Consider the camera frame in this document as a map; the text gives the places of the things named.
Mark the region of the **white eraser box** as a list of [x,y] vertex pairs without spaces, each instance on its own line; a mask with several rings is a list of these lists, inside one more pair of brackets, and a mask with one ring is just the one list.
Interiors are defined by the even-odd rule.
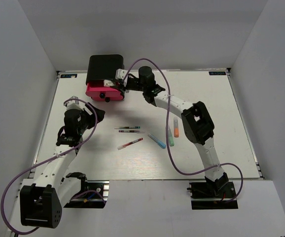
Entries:
[[115,82],[111,80],[104,80],[104,87],[113,87],[115,86]]

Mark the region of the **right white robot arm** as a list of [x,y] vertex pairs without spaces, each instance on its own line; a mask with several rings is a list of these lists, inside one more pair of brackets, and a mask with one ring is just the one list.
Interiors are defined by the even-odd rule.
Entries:
[[182,120],[184,133],[197,148],[203,163],[208,193],[213,197],[220,196],[225,191],[228,177],[214,147],[214,123],[205,104],[201,101],[192,104],[170,94],[156,83],[151,67],[140,67],[138,74],[135,77],[127,70],[117,69],[116,88],[122,92],[141,91],[147,103]]

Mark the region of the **pink top drawer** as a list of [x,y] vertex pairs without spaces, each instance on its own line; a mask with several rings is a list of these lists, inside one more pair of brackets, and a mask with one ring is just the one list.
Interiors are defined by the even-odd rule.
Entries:
[[121,101],[124,99],[124,95],[120,91],[106,87],[103,80],[88,82],[85,94],[92,100],[99,102]]

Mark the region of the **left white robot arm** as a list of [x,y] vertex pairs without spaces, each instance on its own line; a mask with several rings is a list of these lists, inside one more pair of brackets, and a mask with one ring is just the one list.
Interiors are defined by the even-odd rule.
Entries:
[[86,175],[81,172],[66,173],[66,170],[81,148],[84,132],[101,122],[104,116],[103,110],[89,106],[65,111],[64,126],[57,135],[55,160],[49,161],[35,181],[30,186],[24,185],[20,191],[23,226],[54,229],[59,225],[63,207],[74,196],[88,194]]

